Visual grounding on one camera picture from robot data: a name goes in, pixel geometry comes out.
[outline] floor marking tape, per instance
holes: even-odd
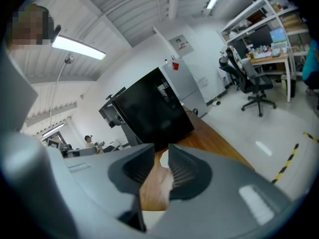
[[[314,140],[316,143],[319,143],[319,140],[317,138],[313,137],[312,135],[310,135],[306,132],[304,132],[304,135],[308,136],[310,139]]]
[[[278,180],[280,179],[280,177],[283,175],[284,171],[285,171],[286,168],[289,166],[291,160],[293,159],[294,155],[296,154],[298,147],[299,147],[299,143],[297,143],[297,144],[295,145],[295,148],[294,148],[294,150],[293,150],[293,153],[291,153],[291,155],[289,156],[289,158],[288,158],[286,164],[285,164],[284,167],[280,170],[280,172],[278,173],[278,175],[276,176],[276,178],[275,178],[274,180],[272,180],[272,182],[271,182],[272,184],[274,184],[276,181],[278,181]]]

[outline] refrigerator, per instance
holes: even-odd
[[[197,109],[199,117],[207,113],[208,107],[206,102],[188,66],[182,58],[168,62],[160,70],[178,99],[184,103],[189,110]]]

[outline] desk leg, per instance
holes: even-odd
[[[288,59],[285,60],[285,68],[287,73],[287,102],[290,103],[291,80],[290,80],[290,70],[289,70]]]

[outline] wooden tabletop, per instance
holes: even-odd
[[[195,114],[187,114],[195,129],[184,139],[177,142],[177,145],[193,147],[233,158],[253,169],[247,160],[214,129]],[[141,208],[144,211],[164,211],[169,205],[169,192],[172,189],[173,176],[170,169],[162,167],[159,162],[161,155],[166,150],[156,152],[154,167],[140,189]]]
[[[276,63],[276,61],[278,60],[282,60],[282,59],[286,59],[288,58],[287,54],[281,54],[279,57],[267,57],[267,58],[257,58],[257,59],[251,59],[251,63],[255,64],[255,63],[263,63],[263,62],[274,62]]]

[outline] chair base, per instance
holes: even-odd
[[[255,97],[249,96],[248,100],[252,100],[252,101],[250,101],[249,103],[245,104],[242,107],[241,110],[244,111],[245,107],[257,103],[258,104],[258,110],[259,110],[259,117],[262,117],[263,114],[261,113],[261,110],[260,110],[260,103],[271,104],[271,105],[273,105],[274,109],[276,109],[277,108],[276,104],[274,102],[271,102],[271,101],[267,100],[267,99],[264,99],[265,97],[266,97],[265,93],[262,93],[261,96],[259,94],[257,94]]]

